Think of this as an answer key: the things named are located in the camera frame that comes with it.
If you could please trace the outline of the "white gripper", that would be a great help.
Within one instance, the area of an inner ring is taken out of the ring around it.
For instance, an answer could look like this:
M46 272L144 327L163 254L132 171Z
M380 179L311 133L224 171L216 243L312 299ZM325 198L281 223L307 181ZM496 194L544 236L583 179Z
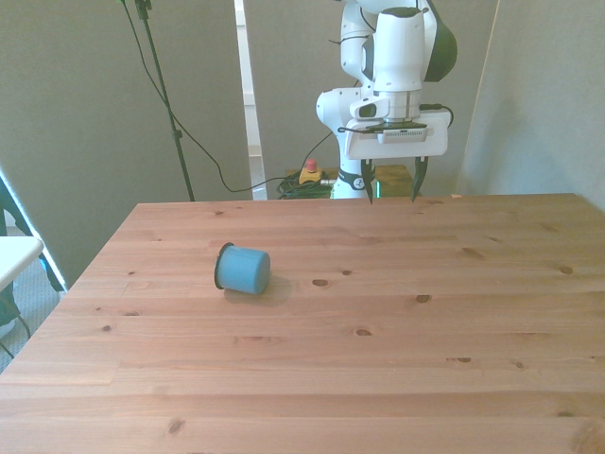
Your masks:
M415 173L410 199L415 201L421 192L428 168L428 158L441 156L448 147L448 112L422 113L419 122L422 127L397 129L380 128L370 131L375 121L351 120L344 132L344 156L361 161L361 175L364 187L373 204L374 168L372 160L415 158Z

